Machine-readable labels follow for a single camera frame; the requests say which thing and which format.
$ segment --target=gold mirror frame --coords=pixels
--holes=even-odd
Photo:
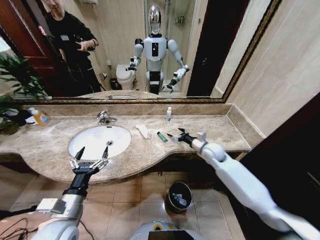
[[[249,59],[255,51],[260,39],[263,37],[269,23],[275,15],[282,0],[271,0],[267,7],[248,47],[245,50],[242,59],[236,68],[222,98],[210,98],[204,97],[186,97],[180,99],[120,99],[120,100],[108,100],[108,99],[92,99],[92,98],[79,98],[79,97],[55,97],[50,100],[11,100],[9,104],[15,105],[87,105],[87,104],[223,104],[227,101],[234,86],[240,78],[243,70],[245,69]]]

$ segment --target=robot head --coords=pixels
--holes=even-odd
[[[158,7],[157,5],[152,5],[152,7],[150,8],[149,21],[151,33],[154,35],[159,34],[161,26],[161,12],[160,7]]]

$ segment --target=drain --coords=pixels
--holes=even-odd
[[[112,146],[113,144],[114,144],[114,141],[107,141],[107,142],[106,142],[106,145],[107,145],[107,146]]]

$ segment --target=marble countertop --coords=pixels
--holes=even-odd
[[[226,152],[248,152],[251,148],[233,123],[225,115],[180,115],[172,116],[170,122],[165,116],[113,116],[117,122],[110,126],[120,126],[129,130],[131,143],[121,154],[109,158],[104,169],[91,177],[90,183],[124,181],[149,169],[167,156],[176,153],[193,153],[184,142],[162,142],[157,136],[160,131],[180,134],[178,128],[185,128],[191,136],[198,131],[206,131],[208,142],[222,145]],[[145,124],[152,137],[145,139],[136,129],[136,124]],[[80,131],[98,126],[92,116],[55,116],[46,126],[29,125],[17,133],[2,138],[0,154],[13,153],[37,173],[60,182],[71,182],[68,152],[70,140]]]
[[[147,92],[147,91],[137,91],[137,90],[109,90],[90,93],[78,98],[93,98],[93,99],[108,99],[109,96],[119,97],[119,96],[130,96],[134,99],[156,99],[159,98],[159,95]]]

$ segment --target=man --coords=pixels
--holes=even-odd
[[[100,83],[91,65],[88,51],[99,45],[95,36],[78,18],[62,7],[60,0],[43,0],[50,9],[46,22],[54,36],[54,45],[60,50],[73,79],[76,81],[79,95],[101,92]]]

